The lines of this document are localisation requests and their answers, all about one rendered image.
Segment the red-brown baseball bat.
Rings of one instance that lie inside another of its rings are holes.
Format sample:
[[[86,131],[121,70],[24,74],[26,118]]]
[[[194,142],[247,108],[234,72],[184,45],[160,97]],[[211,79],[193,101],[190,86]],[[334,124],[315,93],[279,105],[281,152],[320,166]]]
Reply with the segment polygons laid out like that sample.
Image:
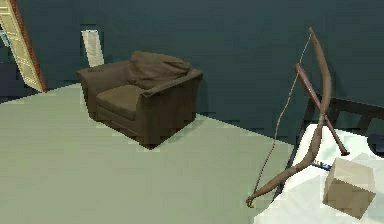
[[[302,66],[299,63],[297,63],[294,65],[294,70],[299,74],[299,79],[300,79],[301,83],[303,84],[306,92],[309,94],[311,101],[314,103],[314,105],[317,108],[320,108],[320,105],[321,105],[320,100],[319,100],[311,82],[309,81],[304,69],[302,68]],[[347,151],[346,148],[344,147],[343,143],[341,142],[339,136],[335,132],[335,129],[334,129],[333,125],[331,124],[331,122],[329,121],[328,117],[325,117],[325,124],[329,128],[334,140],[336,141],[336,143],[340,149],[341,155],[342,156],[349,155],[350,152]]]

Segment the brown wooden bow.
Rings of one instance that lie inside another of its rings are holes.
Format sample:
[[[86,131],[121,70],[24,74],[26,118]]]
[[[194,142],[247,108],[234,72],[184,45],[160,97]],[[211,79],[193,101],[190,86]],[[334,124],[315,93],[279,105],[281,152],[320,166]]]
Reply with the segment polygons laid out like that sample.
[[[320,74],[322,77],[322,98],[320,100],[321,105],[319,108],[318,124],[317,124],[317,127],[313,133],[312,138],[311,138],[311,142],[310,142],[310,146],[308,148],[308,151],[307,151],[306,155],[303,157],[303,159],[299,163],[297,163],[296,165],[293,165],[289,168],[286,168],[284,171],[277,174],[274,178],[269,180],[262,187],[258,187],[258,184],[259,184],[259,181],[260,181],[261,176],[263,174],[264,168],[265,168],[265,166],[269,160],[269,157],[270,157],[272,151],[274,150],[276,140],[273,140],[272,147],[271,147],[271,149],[267,155],[267,158],[265,159],[265,161],[262,165],[262,168],[259,172],[259,175],[257,177],[254,191],[246,199],[246,205],[249,208],[254,207],[254,199],[255,198],[262,196],[268,192],[271,192],[278,185],[282,184],[283,182],[285,182],[287,179],[289,179],[293,175],[303,171],[308,166],[310,166],[312,164],[312,162],[314,162],[314,160],[318,154],[320,144],[321,144],[321,139],[322,139],[322,129],[323,129],[323,126],[325,123],[326,113],[328,111],[330,101],[331,101],[331,96],[332,96],[332,80],[331,80],[331,75],[330,75],[330,72],[328,69],[328,65],[326,63],[326,59],[325,59],[321,44],[320,44],[315,32],[313,31],[313,28],[309,27],[308,31],[309,31],[309,37],[308,37],[307,43],[305,45],[305,49],[307,48],[309,42],[312,42],[314,52],[315,52],[315,55],[317,57],[318,66],[320,68]]]

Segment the small blue pen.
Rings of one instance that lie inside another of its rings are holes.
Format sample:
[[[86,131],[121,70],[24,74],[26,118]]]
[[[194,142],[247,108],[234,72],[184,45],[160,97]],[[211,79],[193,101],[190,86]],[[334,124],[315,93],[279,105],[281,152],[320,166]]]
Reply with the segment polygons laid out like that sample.
[[[331,167],[332,167],[331,165],[328,165],[328,164],[325,164],[325,163],[319,162],[319,161],[314,161],[314,162],[312,162],[311,165],[315,166],[315,167],[318,167],[318,168],[321,168],[323,170],[327,170],[327,171],[329,171],[331,169]]]

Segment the tan cardboard box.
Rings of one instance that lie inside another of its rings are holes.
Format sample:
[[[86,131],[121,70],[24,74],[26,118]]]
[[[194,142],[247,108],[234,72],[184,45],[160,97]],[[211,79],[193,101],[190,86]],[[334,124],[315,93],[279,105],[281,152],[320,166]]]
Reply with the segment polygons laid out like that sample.
[[[323,203],[361,219],[376,196],[373,169],[336,158],[325,180]]]

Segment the cream room door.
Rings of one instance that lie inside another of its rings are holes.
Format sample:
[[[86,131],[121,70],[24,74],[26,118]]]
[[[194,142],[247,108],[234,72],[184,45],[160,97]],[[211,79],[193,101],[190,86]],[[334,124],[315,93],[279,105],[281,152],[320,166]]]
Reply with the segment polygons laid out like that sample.
[[[24,83],[37,91],[46,92],[47,86],[16,0],[0,0],[0,26]]]

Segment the dark blue pillow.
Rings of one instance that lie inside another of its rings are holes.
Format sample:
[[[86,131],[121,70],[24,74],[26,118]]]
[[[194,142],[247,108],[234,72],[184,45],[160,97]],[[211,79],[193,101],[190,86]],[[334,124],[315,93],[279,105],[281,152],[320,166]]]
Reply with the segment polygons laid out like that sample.
[[[384,158],[384,135],[371,134],[367,139],[367,143],[375,155]]]

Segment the pale framed wall picture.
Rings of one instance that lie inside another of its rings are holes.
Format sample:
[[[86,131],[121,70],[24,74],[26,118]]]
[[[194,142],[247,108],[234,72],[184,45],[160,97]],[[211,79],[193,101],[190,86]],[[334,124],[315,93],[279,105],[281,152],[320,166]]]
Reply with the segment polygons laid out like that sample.
[[[104,64],[99,32],[97,30],[83,30],[81,32],[90,67]]]

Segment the white bed with dark frame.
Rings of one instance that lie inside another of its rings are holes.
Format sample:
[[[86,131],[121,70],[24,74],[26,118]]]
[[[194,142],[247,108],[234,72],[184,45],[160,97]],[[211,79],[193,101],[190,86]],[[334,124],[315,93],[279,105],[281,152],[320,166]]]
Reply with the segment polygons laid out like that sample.
[[[337,133],[350,151],[346,159],[373,169],[377,189],[373,202],[360,219],[323,204],[327,172],[311,166],[280,185],[273,202],[254,217],[253,224],[384,224],[384,159],[370,151],[364,135],[370,118],[384,120],[384,107],[335,98],[330,108],[332,123],[342,111],[363,117],[356,130]]]

